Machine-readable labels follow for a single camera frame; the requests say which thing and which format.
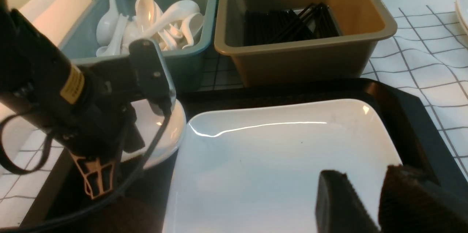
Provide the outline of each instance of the black cable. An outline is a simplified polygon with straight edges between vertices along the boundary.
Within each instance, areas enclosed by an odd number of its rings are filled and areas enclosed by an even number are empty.
[[[66,223],[70,223],[73,221],[76,221],[80,218],[83,218],[90,213],[93,213],[95,211],[100,210],[104,206],[108,205],[112,201],[114,201],[116,198],[121,196],[124,191],[138,178],[143,171],[143,167],[145,166],[145,163],[147,160],[151,157],[152,152],[154,151],[154,148],[156,148],[157,144],[159,143],[159,140],[161,139],[162,135],[164,134],[164,131],[167,128],[167,125],[169,124],[169,120],[171,118],[171,102],[170,99],[166,100],[164,103],[159,104],[159,106],[162,109],[162,112],[164,114],[164,121],[162,122],[161,127],[159,128],[158,132],[154,136],[153,141],[151,142],[150,146],[148,147],[148,150],[146,153],[141,157],[141,160],[138,162],[138,165],[136,166],[135,170],[125,179],[125,181],[114,191],[112,191],[106,198],[102,199],[100,202],[91,205],[87,208],[83,208],[80,211],[77,211],[75,213],[71,213],[59,218],[53,218],[49,219],[48,221],[45,221],[43,223],[40,223],[39,225],[36,226],[24,226],[24,227],[19,227],[19,228],[1,228],[0,233],[33,233],[33,232],[41,232],[45,230],[50,230],[52,228],[57,228],[58,226],[63,226]]]
[[[5,151],[5,147],[3,146],[3,132],[7,124],[17,117],[25,116],[34,112],[35,112],[35,109],[33,108],[32,110],[27,111],[25,113],[19,113],[16,115],[8,116],[7,118],[5,118],[3,121],[0,122],[0,165],[3,166],[5,170],[13,174],[25,175],[28,173],[33,173],[39,170],[40,168],[42,168],[42,166],[45,165],[45,163],[47,162],[47,159],[49,158],[50,149],[52,148],[53,137],[55,135],[54,129],[47,134],[44,142],[42,143],[44,145],[44,149],[42,150],[42,156],[39,160],[39,163],[30,170],[23,169],[17,166],[15,163],[13,163],[10,157],[8,157],[7,152]]]

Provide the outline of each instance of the white square plate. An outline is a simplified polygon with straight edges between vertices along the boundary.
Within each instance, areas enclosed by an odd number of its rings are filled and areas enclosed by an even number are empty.
[[[359,100],[202,113],[186,128],[163,232],[316,232],[324,169],[348,175],[376,222],[386,167],[400,163]]]

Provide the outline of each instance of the tan plastic bin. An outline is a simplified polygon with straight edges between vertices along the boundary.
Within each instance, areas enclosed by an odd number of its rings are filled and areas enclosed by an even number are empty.
[[[324,2],[344,36],[243,46],[246,10],[304,8]],[[246,86],[358,78],[377,42],[396,33],[381,0],[219,0],[214,46],[231,56]]]

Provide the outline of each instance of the white round plate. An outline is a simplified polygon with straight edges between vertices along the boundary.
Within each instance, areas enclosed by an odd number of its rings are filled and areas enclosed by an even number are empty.
[[[148,146],[159,130],[159,126],[164,120],[163,116],[153,113],[147,100],[132,102],[137,113],[137,128],[145,142],[145,147],[133,153],[122,153],[122,162],[135,158],[146,152]],[[145,164],[145,169],[155,166],[169,158],[179,148],[180,141],[183,138],[186,125],[185,112],[178,100],[175,102],[174,110],[166,131],[159,140],[151,157]]]

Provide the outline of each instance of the gray plastic bin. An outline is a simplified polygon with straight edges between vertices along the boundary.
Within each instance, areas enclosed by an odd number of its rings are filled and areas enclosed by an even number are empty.
[[[136,0],[116,0],[117,8],[124,15],[135,15]],[[154,0],[162,10],[180,0]],[[177,91],[194,91],[200,87],[203,60],[212,41],[214,15],[217,0],[193,0],[199,4],[205,16],[199,43],[192,48],[163,52]],[[99,45],[96,28],[101,17],[109,9],[109,0],[93,0],[75,25],[65,36],[59,48],[70,59],[95,57]]]

